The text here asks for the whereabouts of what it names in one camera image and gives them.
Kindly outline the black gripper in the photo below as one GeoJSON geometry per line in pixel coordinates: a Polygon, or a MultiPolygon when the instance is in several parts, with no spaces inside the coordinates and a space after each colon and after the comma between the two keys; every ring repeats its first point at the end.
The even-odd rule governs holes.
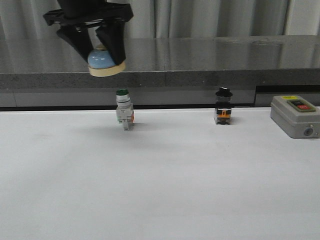
{"type": "Polygon", "coordinates": [[[43,15],[47,25],[63,24],[56,32],[87,63],[94,47],[87,29],[78,31],[75,26],[107,21],[95,32],[106,47],[113,62],[120,65],[125,59],[124,28],[134,14],[128,3],[114,3],[106,0],[59,0],[60,9],[48,11],[43,15]]]}

